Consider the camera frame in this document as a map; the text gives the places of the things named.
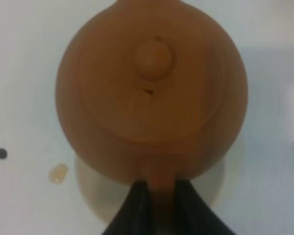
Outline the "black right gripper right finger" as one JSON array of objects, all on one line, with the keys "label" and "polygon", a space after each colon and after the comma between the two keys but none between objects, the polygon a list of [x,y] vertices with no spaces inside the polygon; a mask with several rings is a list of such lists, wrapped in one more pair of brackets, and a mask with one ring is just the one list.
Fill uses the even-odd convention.
[{"label": "black right gripper right finger", "polygon": [[172,235],[234,235],[210,209],[191,181],[175,181]]}]

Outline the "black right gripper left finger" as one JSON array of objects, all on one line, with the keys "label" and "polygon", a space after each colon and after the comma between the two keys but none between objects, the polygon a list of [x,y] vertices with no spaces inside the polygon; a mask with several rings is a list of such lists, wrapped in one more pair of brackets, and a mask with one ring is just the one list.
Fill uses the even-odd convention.
[{"label": "black right gripper left finger", "polygon": [[135,182],[103,235],[152,234],[151,203],[146,182]]}]

